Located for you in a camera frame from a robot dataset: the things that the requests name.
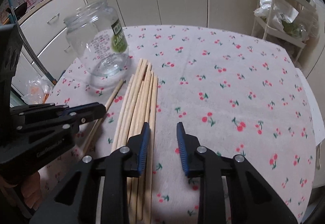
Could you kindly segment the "lone bamboo chopstick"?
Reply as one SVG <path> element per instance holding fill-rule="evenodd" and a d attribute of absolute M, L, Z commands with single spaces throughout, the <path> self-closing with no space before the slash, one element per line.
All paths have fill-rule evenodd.
<path fill-rule="evenodd" d="M 113 90 L 111 96 L 108 98 L 108 101 L 105 104 L 105 111 L 104 111 L 104 115 L 102 116 L 102 118 L 96 120 L 96 122 L 94 123 L 94 126 L 92 127 L 86 141 L 85 144 L 83 146 L 82 152 L 81 152 L 81 156 L 84 157 L 89 149 L 90 143 L 92 142 L 98 128 L 101 125 L 102 119 L 104 118 L 105 114 L 108 112 L 108 109 L 110 108 L 115 96 L 117 95 L 117 93 L 119 92 L 119 90 L 121 89 L 122 85 L 124 83 L 124 80 L 121 79 L 117 86 L 115 87 L 115 89 Z"/>

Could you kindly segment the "bamboo chopstick one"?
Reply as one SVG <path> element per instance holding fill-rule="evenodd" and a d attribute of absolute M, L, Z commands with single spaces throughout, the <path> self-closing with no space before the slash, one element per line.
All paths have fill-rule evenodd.
<path fill-rule="evenodd" d="M 115 130 L 115 134 L 114 134 L 114 140 L 113 140 L 112 147 L 111 147 L 111 152 L 114 152 L 116 150 L 116 148 L 117 148 L 117 143 L 118 143 L 118 138 L 119 138 L 119 134 L 120 134 L 120 130 L 121 130 L 122 120 L 123 120 L 126 104 L 127 104 L 128 98 L 129 98 L 129 93 L 130 93 L 130 90 L 131 90 L 131 87 L 132 87 L 133 79 L 134 79 L 134 74 L 132 74 L 132 76 L 131 76 L 131 78 L 129 80 L 127 90 L 126 90 L 126 94 L 125 94 L 125 97 L 123 99 L 121 111 L 119 113 L 119 118 L 118 118 L 118 121 L 117 121 L 117 126 L 116 126 L 116 130 Z"/>

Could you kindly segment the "bamboo chopstick four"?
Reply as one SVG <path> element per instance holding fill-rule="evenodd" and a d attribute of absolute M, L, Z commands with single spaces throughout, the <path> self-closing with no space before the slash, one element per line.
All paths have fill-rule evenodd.
<path fill-rule="evenodd" d="M 143 77 L 143 88 L 142 88 L 142 97 L 141 97 L 141 105 L 138 112 L 137 124 L 135 125 L 135 135 L 141 133 L 143 123 L 145 122 L 145 114 L 146 114 L 146 106 L 148 102 L 149 95 L 149 87 L 151 81 L 151 64 L 148 63 L 145 76 Z M 130 178 L 128 180 L 128 202 L 129 207 L 137 205 L 137 193 L 138 193 L 138 178 Z"/>

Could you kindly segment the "clear glass jar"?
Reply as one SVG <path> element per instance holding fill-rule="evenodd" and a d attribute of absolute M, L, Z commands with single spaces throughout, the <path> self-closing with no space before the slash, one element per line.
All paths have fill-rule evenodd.
<path fill-rule="evenodd" d="M 115 8 L 96 0 L 64 20 L 66 39 L 85 69 L 109 77 L 127 64 L 128 44 Z"/>

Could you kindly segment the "bamboo chopstick five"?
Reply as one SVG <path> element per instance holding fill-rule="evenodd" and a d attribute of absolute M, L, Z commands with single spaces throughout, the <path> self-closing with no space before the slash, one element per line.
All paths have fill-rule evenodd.
<path fill-rule="evenodd" d="M 134 110 L 133 118 L 135 118 L 135 127 L 133 136 L 141 133 L 144 122 L 149 120 L 148 113 L 150 110 L 150 101 L 152 95 L 152 81 L 153 71 L 150 70 L 145 75 L 145 80 L 142 83 L 141 93 L 138 94 L 136 104 L 138 107 Z M 129 202 L 129 221 L 130 223 L 137 223 L 142 220 L 143 216 L 143 190 L 144 190 L 144 176 L 132 179 L 132 188 Z"/>

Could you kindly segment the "bamboo chopstick three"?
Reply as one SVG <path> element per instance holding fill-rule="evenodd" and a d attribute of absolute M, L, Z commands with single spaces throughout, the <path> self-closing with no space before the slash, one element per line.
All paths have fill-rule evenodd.
<path fill-rule="evenodd" d="M 141 105 L 143 77 L 148 64 L 147 59 L 140 59 L 133 79 L 132 87 L 125 109 L 125 118 L 122 123 L 122 135 L 120 145 L 124 146 L 130 136 L 135 134 L 138 112 Z"/>

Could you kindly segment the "bamboo chopstick six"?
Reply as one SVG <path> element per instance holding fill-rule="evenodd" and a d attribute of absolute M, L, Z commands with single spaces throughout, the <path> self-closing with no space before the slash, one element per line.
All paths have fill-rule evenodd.
<path fill-rule="evenodd" d="M 153 158 L 154 158 L 154 139 L 155 139 L 155 119 L 156 119 L 156 102 L 158 94 L 158 77 L 153 75 L 152 96 L 150 101 L 150 140 L 148 145 L 148 155 L 146 164 L 146 178 L 143 204 L 143 223 L 151 224 L 152 211 L 152 184 L 153 184 Z"/>

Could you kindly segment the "plastic bag with orange items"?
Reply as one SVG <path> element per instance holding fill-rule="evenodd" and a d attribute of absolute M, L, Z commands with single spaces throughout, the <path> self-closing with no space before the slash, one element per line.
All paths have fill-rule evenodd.
<path fill-rule="evenodd" d="M 44 76 L 28 81 L 26 88 L 26 95 L 22 97 L 26 104 L 45 104 L 54 89 L 54 85 Z"/>

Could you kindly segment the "cherry print tablecloth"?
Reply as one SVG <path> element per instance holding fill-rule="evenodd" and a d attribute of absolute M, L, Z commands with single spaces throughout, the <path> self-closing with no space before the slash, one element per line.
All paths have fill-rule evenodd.
<path fill-rule="evenodd" d="M 158 77 L 152 223 L 196 223 L 199 179 L 184 175 L 176 125 L 218 155 L 241 154 L 301 221 L 315 174 L 310 105 L 286 50 L 228 31 L 124 28 L 131 76 L 140 59 Z"/>

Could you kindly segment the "white storage trolley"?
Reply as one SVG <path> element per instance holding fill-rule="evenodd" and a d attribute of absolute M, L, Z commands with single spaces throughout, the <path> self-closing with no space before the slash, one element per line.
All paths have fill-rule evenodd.
<path fill-rule="evenodd" d="M 307 41 L 316 36 L 318 14 L 314 0 L 258 0 L 253 13 L 252 36 L 257 36 L 261 27 L 263 40 L 272 36 L 294 45 L 295 62 Z"/>

